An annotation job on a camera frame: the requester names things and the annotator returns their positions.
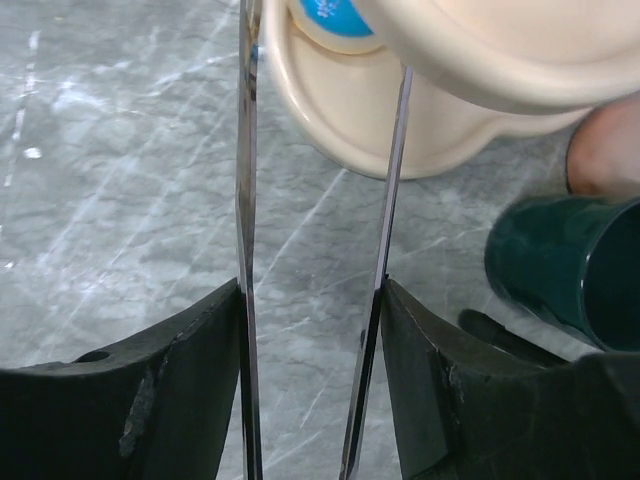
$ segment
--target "blue circle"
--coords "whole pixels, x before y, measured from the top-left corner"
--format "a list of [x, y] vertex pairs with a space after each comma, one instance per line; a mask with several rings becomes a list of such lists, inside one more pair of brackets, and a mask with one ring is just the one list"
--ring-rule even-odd
[[368, 37], [373, 32], [351, 0], [297, 0], [307, 16], [326, 31], [343, 37]]

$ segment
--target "cream plastic object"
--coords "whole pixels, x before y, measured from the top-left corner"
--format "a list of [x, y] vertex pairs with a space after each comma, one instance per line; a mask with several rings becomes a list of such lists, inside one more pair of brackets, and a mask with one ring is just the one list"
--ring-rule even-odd
[[[305, 0], [287, 0], [287, 5], [296, 26], [309, 36], [314, 42], [331, 50], [346, 55], [360, 55], [379, 49], [382, 45], [375, 35], [342, 36], [332, 33], [316, 23], [307, 15], [302, 2]], [[306, 0], [307, 3], [321, 4], [320, 0]]]
[[[265, 2], [266, 58], [277, 90], [312, 143], [345, 167], [384, 178], [402, 68], [387, 49], [368, 55], [330, 52], [292, 23], [285, 0]], [[563, 128], [587, 111], [551, 116], [505, 114], [460, 100], [415, 76], [402, 178], [454, 168], [505, 134]]]
[[575, 110], [640, 90], [638, 0], [353, 0], [407, 65], [495, 110]]

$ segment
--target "dark green mug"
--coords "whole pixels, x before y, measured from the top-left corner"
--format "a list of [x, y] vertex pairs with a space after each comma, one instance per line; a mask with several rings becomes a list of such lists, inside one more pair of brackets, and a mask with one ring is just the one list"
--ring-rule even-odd
[[494, 225], [496, 294], [610, 351], [640, 351], [640, 198], [537, 197]]

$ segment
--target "thin metal blade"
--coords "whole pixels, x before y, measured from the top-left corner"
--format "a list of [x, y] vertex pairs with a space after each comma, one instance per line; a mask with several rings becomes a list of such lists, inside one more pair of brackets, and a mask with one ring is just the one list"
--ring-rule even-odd
[[355, 480], [358, 476], [360, 450], [362, 448], [362, 434], [364, 431], [364, 420], [367, 411], [367, 400], [369, 397], [369, 384], [371, 382], [371, 370], [373, 368], [373, 357], [376, 349], [376, 339], [378, 337], [380, 313], [382, 310], [382, 288], [387, 272], [393, 214], [398, 194], [398, 183], [400, 181], [400, 168], [402, 166], [404, 142], [407, 136], [409, 97], [411, 94], [412, 79], [413, 70], [410, 67], [405, 67], [404, 78], [402, 80], [400, 94], [398, 96], [396, 122], [393, 131], [393, 141], [391, 144], [389, 169], [387, 171], [385, 198], [382, 208], [382, 218], [380, 221], [380, 244], [378, 245], [376, 269], [373, 275], [373, 286], [371, 289], [371, 299], [368, 306], [368, 312], [362, 328], [362, 335], [360, 337], [360, 350], [358, 351], [356, 373], [351, 393], [351, 405], [349, 406], [349, 415], [347, 417], [347, 431], [342, 450], [342, 466], [339, 476], [340, 480]]
[[244, 303], [240, 320], [240, 387], [244, 478], [262, 480], [258, 356], [253, 298], [253, 249], [256, 221], [256, 156], [258, 34], [262, 0], [240, 4], [240, 75], [238, 80], [238, 156], [236, 161], [236, 228], [240, 292]]

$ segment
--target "terracotta-colored object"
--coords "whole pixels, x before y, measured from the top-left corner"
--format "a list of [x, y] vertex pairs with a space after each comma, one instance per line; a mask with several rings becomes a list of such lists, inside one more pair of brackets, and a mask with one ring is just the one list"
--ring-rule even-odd
[[595, 110], [578, 127], [567, 185], [578, 195], [640, 195], [640, 94]]

